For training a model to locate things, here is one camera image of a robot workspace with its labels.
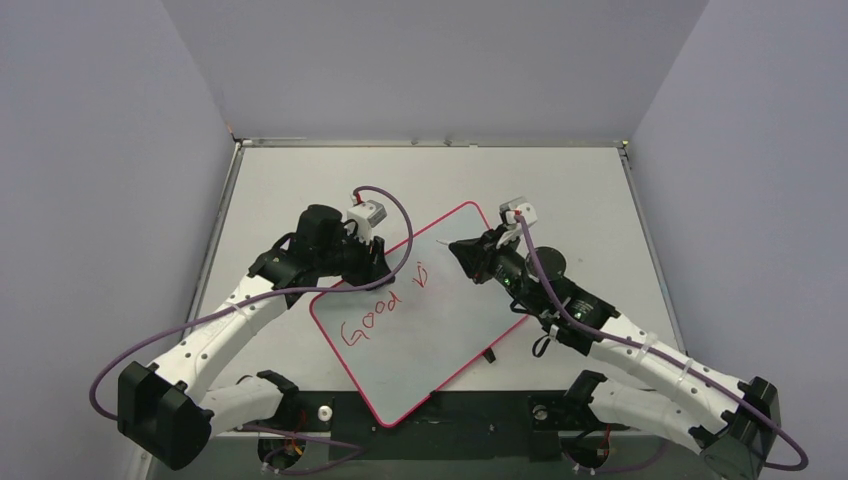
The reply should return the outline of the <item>pink-framed whiteboard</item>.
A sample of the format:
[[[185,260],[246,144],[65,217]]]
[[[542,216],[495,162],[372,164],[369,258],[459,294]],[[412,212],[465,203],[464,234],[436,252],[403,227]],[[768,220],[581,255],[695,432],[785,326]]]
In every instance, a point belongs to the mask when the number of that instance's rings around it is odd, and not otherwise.
[[[394,427],[524,321],[495,282],[476,285],[448,247],[488,230],[466,201],[400,243],[389,265],[395,281],[373,291],[317,296],[310,313],[379,425]]]

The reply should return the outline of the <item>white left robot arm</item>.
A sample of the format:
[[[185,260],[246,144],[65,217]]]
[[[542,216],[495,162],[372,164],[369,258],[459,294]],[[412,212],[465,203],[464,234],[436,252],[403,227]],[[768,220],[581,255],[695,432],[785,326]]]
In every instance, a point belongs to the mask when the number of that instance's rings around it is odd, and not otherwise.
[[[117,427],[173,470],[189,465],[219,433],[262,419],[291,427],[296,387],[263,371],[244,384],[214,390],[213,380],[250,340],[325,277],[352,290],[373,289],[390,269],[385,242],[374,228],[382,204],[360,202],[345,213],[310,205],[294,231],[261,253],[230,296],[178,345],[148,365],[128,364],[118,377]]]

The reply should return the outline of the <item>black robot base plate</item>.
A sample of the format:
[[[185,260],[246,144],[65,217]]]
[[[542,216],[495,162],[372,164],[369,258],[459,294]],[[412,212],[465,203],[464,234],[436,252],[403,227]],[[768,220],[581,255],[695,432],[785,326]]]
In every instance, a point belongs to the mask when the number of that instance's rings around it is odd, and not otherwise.
[[[362,446],[365,460],[553,461],[599,443],[607,427],[563,391],[436,392],[394,427],[383,427],[355,391],[302,391],[259,426],[327,433],[331,459]]]

